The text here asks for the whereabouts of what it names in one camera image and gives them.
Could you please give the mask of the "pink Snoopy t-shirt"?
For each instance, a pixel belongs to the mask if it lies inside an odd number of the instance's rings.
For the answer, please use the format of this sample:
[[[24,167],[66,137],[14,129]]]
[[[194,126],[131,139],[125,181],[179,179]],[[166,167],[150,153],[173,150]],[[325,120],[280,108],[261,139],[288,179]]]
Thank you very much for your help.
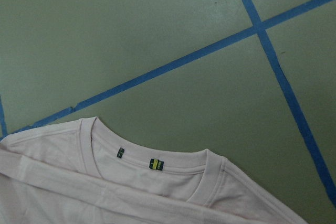
[[[1,223],[304,223],[227,158],[133,144],[97,117],[1,140]]]

